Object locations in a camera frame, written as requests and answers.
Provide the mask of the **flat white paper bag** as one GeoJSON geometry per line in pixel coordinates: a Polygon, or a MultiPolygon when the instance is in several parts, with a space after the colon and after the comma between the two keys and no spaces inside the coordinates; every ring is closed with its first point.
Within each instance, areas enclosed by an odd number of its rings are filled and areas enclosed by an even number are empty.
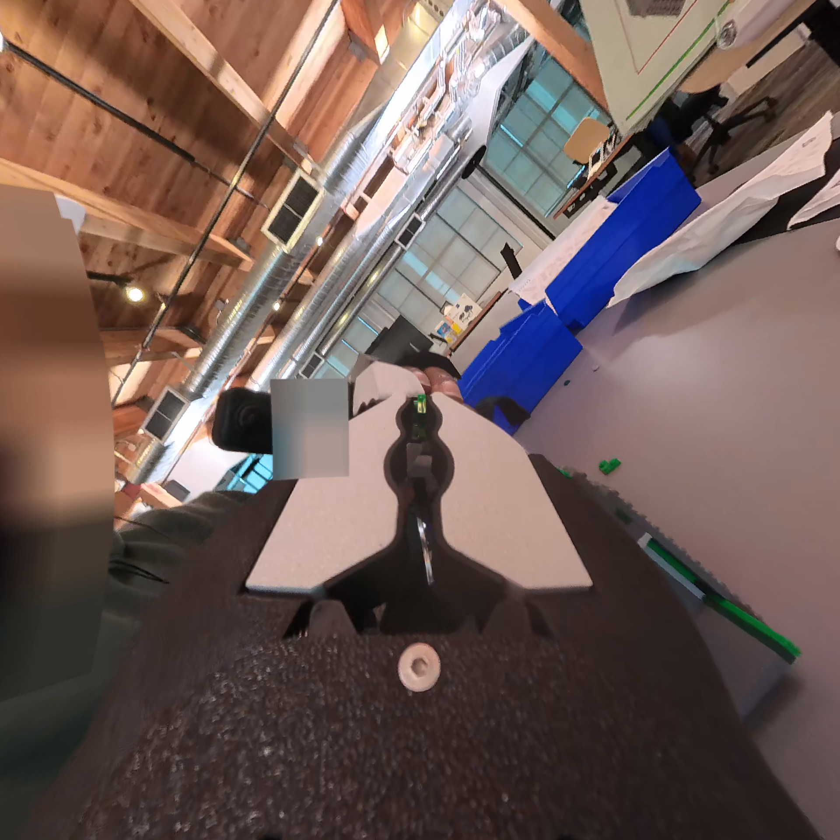
{"type": "Polygon", "coordinates": [[[839,171],[836,171],[822,189],[791,217],[786,228],[791,230],[802,226],[837,208],[839,208],[839,171]]]}

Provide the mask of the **black monitor screen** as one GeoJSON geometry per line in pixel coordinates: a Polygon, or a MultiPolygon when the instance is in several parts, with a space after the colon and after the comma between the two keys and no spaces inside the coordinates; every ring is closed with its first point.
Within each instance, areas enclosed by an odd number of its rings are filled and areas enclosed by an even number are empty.
{"type": "Polygon", "coordinates": [[[430,351],[433,341],[403,315],[382,330],[364,352],[375,361],[402,364],[405,358],[430,351]]]}

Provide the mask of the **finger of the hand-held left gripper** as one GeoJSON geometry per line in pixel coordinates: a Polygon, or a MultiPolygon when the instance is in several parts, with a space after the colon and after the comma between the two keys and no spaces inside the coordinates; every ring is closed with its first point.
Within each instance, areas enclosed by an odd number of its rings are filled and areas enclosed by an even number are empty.
{"type": "Polygon", "coordinates": [[[425,380],[414,369],[390,364],[375,358],[358,358],[350,372],[350,416],[393,396],[406,400],[427,393],[425,380]]]}

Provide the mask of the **blue plastic bin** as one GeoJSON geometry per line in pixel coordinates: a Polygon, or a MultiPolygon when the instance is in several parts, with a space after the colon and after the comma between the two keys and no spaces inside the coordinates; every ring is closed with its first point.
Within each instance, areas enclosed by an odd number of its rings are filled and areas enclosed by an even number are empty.
{"type": "Polygon", "coordinates": [[[469,364],[459,390],[466,405],[513,434],[581,352],[580,341],[541,301],[501,327],[469,364]]]}
{"type": "Polygon", "coordinates": [[[571,331],[582,330],[606,307],[617,282],[693,214],[700,196],[666,149],[606,202],[612,212],[547,287],[571,331]]]}

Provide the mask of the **brick instruction booklet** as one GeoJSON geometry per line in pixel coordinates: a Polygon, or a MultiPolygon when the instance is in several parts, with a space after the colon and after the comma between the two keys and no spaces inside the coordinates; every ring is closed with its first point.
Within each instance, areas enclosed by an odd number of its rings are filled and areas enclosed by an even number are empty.
{"type": "Polygon", "coordinates": [[[606,108],[622,134],[658,110],[714,46],[733,2],[687,1],[677,16],[638,17],[624,1],[581,1],[606,108]]]}

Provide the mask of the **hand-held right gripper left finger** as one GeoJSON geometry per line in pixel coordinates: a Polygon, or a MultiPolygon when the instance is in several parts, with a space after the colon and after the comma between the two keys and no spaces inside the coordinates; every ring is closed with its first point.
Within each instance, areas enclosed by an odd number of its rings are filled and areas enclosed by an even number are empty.
{"type": "Polygon", "coordinates": [[[350,420],[347,476],[299,479],[246,578],[260,602],[308,609],[302,632],[371,632],[406,572],[411,398],[350,420]]]}

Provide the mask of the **person's left hand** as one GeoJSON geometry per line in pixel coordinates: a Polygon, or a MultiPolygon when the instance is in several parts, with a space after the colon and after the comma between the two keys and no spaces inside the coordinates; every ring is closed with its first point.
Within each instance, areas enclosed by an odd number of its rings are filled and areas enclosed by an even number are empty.
{"type": "Polygon", "coordinates": [[[434,366],[425,370],[417,367],[408,367],[407,369],[419,380],[427,395],[444,394],[459,404],[464,403],[456,378],[447,371],[434,366]]]}

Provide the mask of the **paper bag with line drawings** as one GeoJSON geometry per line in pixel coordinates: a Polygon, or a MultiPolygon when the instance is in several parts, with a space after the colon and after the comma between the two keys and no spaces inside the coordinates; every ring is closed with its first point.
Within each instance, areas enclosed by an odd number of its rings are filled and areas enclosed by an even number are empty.
{"type": "Polygon", "coordinates": [[[825,112],[762,171],[649,250],[621,276],[606,306],[700,269],[756,225],[783,195],[822,178],[832,124],[833,113],[825,112]]]}
{"type": "Polygon", "coordinates": [[[534,305],[546,298],[547,289],[590,240],[604,222],[617,210],[618,204],[597,196],[570,225],[523,269],[519,278],[509,286],[510,293],[527,305],[534,305]]]}

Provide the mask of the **person's green sweatshirt torso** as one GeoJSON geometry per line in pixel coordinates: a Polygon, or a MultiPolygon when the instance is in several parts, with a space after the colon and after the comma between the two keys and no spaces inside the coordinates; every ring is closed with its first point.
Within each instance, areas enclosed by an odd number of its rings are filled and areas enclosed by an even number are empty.
{"type": "Polygon", "coordinates": [[[36,692],[2,703],[2,838],[79,816],[136,747],[143,699],[36,692]]]}

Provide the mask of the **black office chair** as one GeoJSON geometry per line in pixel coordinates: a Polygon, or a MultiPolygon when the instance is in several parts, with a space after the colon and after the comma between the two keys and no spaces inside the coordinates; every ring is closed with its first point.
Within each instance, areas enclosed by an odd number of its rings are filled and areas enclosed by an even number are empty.
{"type": "Polygon", "coordinates": [[[664,125],[667,146],[677,150],[680,166],[692,183],[695,183],[697,167],[703,161],[707,163],[709,174],[715,175],[719,172],[718,153],[731,140],[732,132],[736,128],[759,119],[766,123],[773,121],[779,104],[777,99],[765,96],[726,118],[713,114],[728,103],[729,99],[722,93],[721,85],[716,85],[701,92],[687,94],[680,104],[669,99],[657,114],[664,125]],[[710,131],[705,142],[698,152],[680,151],[679,149],[687,147],[697,122],[704,123],[710,131]]]}

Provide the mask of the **grey brick build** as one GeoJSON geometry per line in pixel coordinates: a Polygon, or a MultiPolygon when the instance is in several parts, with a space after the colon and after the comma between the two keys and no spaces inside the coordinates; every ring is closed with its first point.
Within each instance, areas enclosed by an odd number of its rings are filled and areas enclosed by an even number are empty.
{"type": "Polygon", "coordinates": [[[791,676],[802,651],[615,490],[570,467],[574,481],[659,568],[710,651],[741,719],[791,676]]]}

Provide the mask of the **office desk with orange edge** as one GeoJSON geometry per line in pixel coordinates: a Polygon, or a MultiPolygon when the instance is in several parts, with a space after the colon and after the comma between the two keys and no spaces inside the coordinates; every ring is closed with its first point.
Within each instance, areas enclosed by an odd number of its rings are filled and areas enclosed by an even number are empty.
{"type": "Polygon", "coordinates": [[[581,166],[581,176],[584,180],[581,181],[578,177],[573,181],[570,196],[563,199],[561,205],[553,212],[552,220],[558,220],[561,216],[571,217],[593,197],[597,186],[603,186],[614,175],[615,161],[625,148],[632,145],[636,132],[624,135],[616,128],[611,130],[610,138],[593,153],[588,164],[581,166]]]}

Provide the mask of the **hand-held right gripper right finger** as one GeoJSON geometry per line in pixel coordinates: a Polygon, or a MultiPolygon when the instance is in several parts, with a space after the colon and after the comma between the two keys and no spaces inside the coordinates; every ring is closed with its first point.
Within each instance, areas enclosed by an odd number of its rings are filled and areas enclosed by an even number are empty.
{"type": "Polygon", "coordinates": [[[442,449],[434,589],[484,629],[504,601],[578,595],[593,580],[529,454],[453,398],[431,397],[442,449]]]}

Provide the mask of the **side desk with small posters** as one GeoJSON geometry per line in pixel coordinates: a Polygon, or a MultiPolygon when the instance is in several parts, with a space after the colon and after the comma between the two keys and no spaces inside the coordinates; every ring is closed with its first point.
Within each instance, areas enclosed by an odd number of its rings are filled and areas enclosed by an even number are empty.
{"type": "Polygon", "coordinates": [[[503,294],[503,290],[497,292],[483,307],[467,295],[462,295],[456,303],[444,308],[442,319],[428,337],[443,344],[446,353],[454,352],[469,331],[499,302],[503,294]]]}

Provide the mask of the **silver air duct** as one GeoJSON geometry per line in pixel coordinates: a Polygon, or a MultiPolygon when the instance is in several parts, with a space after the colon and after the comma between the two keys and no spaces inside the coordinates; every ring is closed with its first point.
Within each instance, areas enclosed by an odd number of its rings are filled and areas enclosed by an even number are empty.
{"type": "Polygon", "coordinates": [[[193,436],[248,346],[293,283],[305,259],[382,147],[375,127],[383,106],[369,112],[336,143],[311,174],[297,169],[264,223],[266,243],[229,299],[184,381],[161,395],[129,466],[133,485],[161,480],[193,436]]]}
{"type": "Polygon", "coordinates": [[[266,392],[272,380],[289,379],[305,365],[429,186],[455,160],[471,132],[466,112],[483,77],[527,36],[510,22],[504,34],[480,46],[468,47],[462,35],[452,59],[437,60],[431,80],[394,127],[394,144],[388,147],[392,169],[249,376],[249,390],[266,392]]]}

